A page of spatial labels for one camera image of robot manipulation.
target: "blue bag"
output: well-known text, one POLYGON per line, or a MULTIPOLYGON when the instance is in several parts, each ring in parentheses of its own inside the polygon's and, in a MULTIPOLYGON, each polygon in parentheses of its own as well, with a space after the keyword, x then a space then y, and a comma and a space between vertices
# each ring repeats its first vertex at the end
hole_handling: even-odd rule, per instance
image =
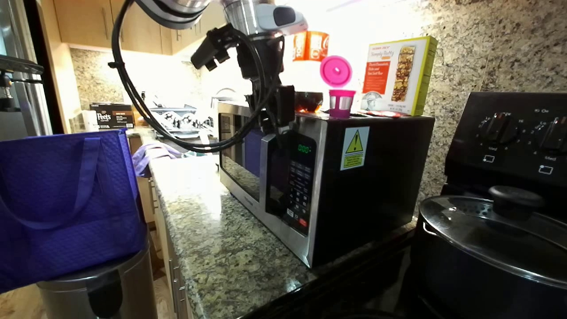
POLYGON ((124 131, 0 141, 0 292, 143 248, 124 131))

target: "granite countertop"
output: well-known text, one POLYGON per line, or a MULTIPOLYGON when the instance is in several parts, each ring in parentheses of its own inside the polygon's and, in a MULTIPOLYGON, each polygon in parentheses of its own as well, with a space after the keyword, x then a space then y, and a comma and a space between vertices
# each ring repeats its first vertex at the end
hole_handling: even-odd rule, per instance
POLYGON ((218 180, 214 155, 150 170, 193 315, 239 317, 315 278, 218 180))

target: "pink cup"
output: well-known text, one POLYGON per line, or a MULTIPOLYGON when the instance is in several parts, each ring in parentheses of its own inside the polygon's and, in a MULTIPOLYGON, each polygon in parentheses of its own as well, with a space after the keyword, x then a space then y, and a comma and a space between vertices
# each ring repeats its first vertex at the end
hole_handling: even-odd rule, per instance
POLYGON ((329 115, 349 116, 354 99, 354 90, 329 90, 329 115))

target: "microwave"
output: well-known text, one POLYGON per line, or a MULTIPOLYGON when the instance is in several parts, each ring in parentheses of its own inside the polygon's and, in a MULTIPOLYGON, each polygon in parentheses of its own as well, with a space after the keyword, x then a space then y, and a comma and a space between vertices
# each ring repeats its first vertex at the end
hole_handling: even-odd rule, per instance
MULTIPOLYGON (((218 138, 251 116, 218 106, 218 138)), ((430 116, 333 118, 297 113, 296 129, 251 129, 220 152, 220 180, 305 265, 317 267, 411 221, 430 116)))

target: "box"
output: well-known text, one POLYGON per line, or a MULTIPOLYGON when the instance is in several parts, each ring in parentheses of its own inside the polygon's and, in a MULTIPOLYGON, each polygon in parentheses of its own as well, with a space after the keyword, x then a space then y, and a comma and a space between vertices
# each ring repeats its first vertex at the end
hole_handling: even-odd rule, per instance
POLYGON ((90 109, 95 111, 95 122, 99 129, 134 127, 134 113, 131 104, 92 102, 90 109))
POLYGON ((368 46, 363 93, 377 92, 372 109, 423 113, 437 40, 430 35, 372 42, 368 46))

